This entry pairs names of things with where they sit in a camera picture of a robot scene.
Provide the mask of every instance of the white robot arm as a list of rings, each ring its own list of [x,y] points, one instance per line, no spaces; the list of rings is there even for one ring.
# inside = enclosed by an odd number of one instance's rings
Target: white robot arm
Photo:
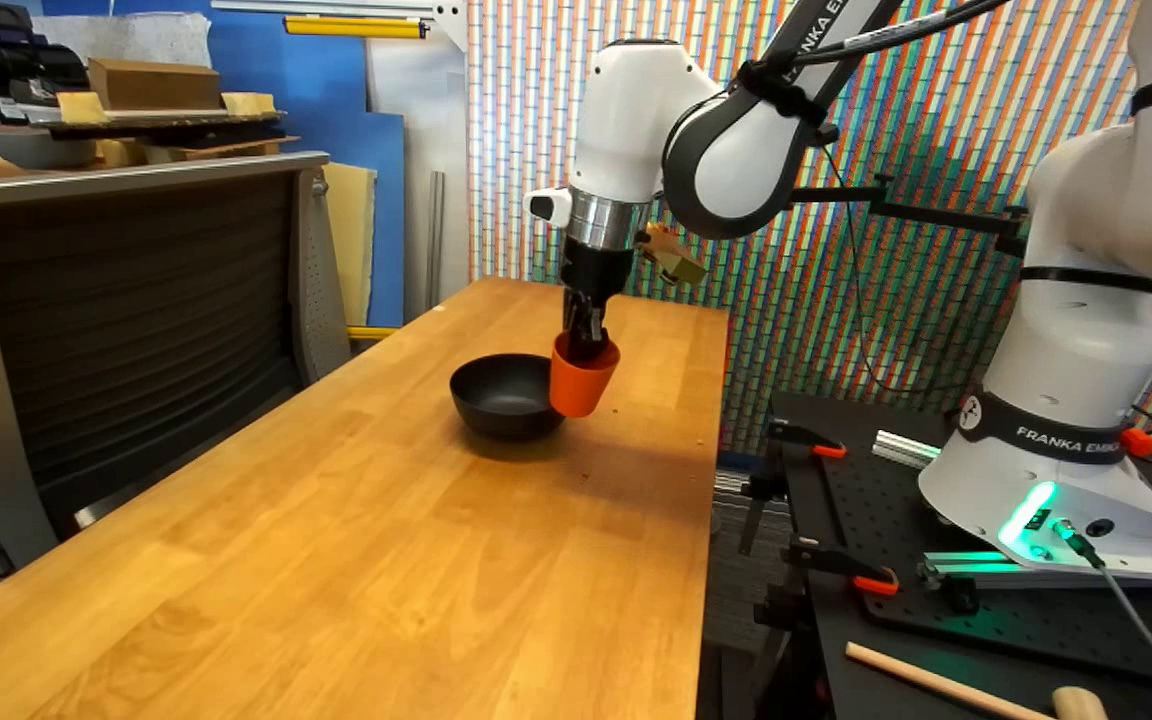
[[[1076,526],[1152,581],[1152,486],[1117,439],[1152,380],[1152,0],[1131,64],[1131,119],[1039,158],[1016,317],[921,486],[1016,564],[1089,571]]]
[[[874,47],[999,0],[882,29],[900,0],[800,0],[774,51],[733,85],[678,44],[596,54],[564,193],[533,213],[564,226],[570,358],[605,345],[605,300],[626,287],[637,213],[664,197],[702,235],[749,235],[791,208],[824,108]],[[957,436],[921,472],[924,500],[1016,564],[1089,571],[1067,531],[1094,537],[1119,577],[1152,581],[1152,486],[1119,453],[1152,380],[1152,0],[1131,29],[1139,71],[1123,128],[1055,146],[1032,179],[1032,245],[1016,317]]]
[[[570,188],[533,213],[564,233],[570,358],[605,350],[605,303],[630,278],[637,213],[664,197],[695,235],[733,239],[791,205],[824,108],[876,47],[973,21],[1005,0],[968,0],[886,29],[900,0],[800,0],[765,58],[716,85],[668,40],[609,44],[585,74]]]

